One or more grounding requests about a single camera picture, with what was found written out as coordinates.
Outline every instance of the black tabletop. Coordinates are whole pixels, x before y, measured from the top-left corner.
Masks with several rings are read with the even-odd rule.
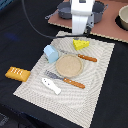
[[[41,33],[55,36],[71,30],[48,24],[60,0],[25,0],[28,16]],[[89,35],[89,38],[115,43],[90,128],[128,127],[128,44]],[[24,15],[20,0],[0,11],[0,104],[26,113],[55,128],[81,128],[60,116],[13,95],[21,82],[5,77],[11,66],[31,71],[52,39],[36,33]]]

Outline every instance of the wooden plate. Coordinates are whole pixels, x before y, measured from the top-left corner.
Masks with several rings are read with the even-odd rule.
[[[83,71],[83,63],[76,55],[64,55],[56,62],[58,73],[64,77],[74,77]]]

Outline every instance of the white placemat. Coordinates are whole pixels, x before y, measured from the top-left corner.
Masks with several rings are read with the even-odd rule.
[[[62,31],[58,33],[59,36],[66,34],[69,33]],[[96,63],[82,59],[83,72],[79,76],[72,78],[72,80],[84,84],[85,89],[80,89],[58,79],[52,80],[61,88],[59,95],[46,88],[41,82],[42,77],[49,78],[44,75],[45,70],[60,75],[56,71],[55,62],[49,64],[45,56],[42,55],[33,67],[27,82],[22,83],[14,92],[14,95],[84,128],[89,128],[114,44],[86,37],[80,37],[80,39],[90,41],[89,47],[76,51],[72,43],[73,38],[54,39],[51,45],[65,51],[97,58],[98,62]]]

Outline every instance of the fork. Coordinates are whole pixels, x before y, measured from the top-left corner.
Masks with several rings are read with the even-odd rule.
[[[71,84],[71,85],[74,85],[74,86],[76,86],[76,87],[79,87],[79,88],[82,88],[82,89],[85,88],[85,85],[83,85],[83,84],[81,84],[81,83],[72,81],[72,80],[67,79],[67,78],[61,78],[61,77],[57,76],[56,74],[54,74],[54,73],[52,73],[52,72],[50,72],[50,71],[47,71],[47,70],[46,70],[46,71],[44,72],[44,74],[47,75],[47,76],[49,76],[50,78],[53,78],[53,79],[60,79],[60,80],[62,80],[62,81],[64,81],[64,82],[66,82],[66,83],[68,83],[68,84]]]

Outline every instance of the cable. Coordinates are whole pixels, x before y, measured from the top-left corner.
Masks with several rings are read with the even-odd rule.
[[[24,4],[24,0],[21,0],[22,1],[22,7],[23,7],[23,11],[24,11],[24,14],[29,22],[29,24],[31,25],[31,27],[38,33],[40,34],[41,36],[43,37],[46,37],[46,38],[50,38],[50,39],[56,39],[56,38],[65,38],[65,37],[83,37],[83,36],[88,36],[88,34],[80,34],[80,35],[65,35],[65,36],[47,36],[47,35],[44,35],[42,34],[41,32],[39,32],[31,23],[31,21],[29,20],[28,18],[28,15],[27,15],[27,12],[26,12],[26,9],[25,9],[25,4]]]

